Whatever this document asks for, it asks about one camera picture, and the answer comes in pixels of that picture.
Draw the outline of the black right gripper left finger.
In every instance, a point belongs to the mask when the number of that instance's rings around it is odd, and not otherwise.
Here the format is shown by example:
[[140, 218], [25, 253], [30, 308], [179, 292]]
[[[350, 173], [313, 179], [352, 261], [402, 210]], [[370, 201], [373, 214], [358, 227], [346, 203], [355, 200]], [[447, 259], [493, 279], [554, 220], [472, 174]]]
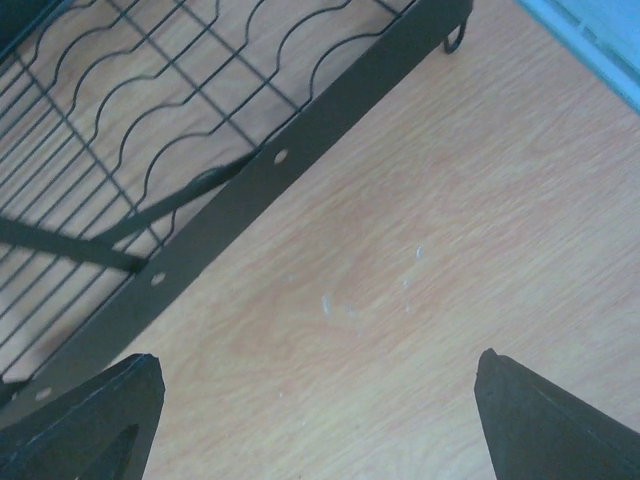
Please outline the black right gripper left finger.
[[1, 430], [3, 479], [140, 479], [164, 404], [160, 361], [133, 354]]

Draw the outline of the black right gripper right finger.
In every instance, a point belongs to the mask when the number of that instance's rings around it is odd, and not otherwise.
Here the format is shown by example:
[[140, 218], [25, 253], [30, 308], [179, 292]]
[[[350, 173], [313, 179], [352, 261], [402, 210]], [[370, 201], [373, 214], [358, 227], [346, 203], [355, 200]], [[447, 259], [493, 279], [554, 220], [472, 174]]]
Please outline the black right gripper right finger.
[[637, 479], [639, 433], [493, 349], [474, 395], [498, 479]]

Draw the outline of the black wire dish rack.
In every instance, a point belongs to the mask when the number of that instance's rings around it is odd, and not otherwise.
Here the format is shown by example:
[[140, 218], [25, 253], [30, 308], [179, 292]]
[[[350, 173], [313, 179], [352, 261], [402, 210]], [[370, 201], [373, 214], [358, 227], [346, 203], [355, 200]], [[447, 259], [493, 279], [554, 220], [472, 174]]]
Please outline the black wire dish rack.
[[[470, 1], [417, 1], [52, 355], [1, 409], [10, 425], [107, 367], [248, 226], [431, 51]], [[48, 390], [44, 401], [37, 394]]]

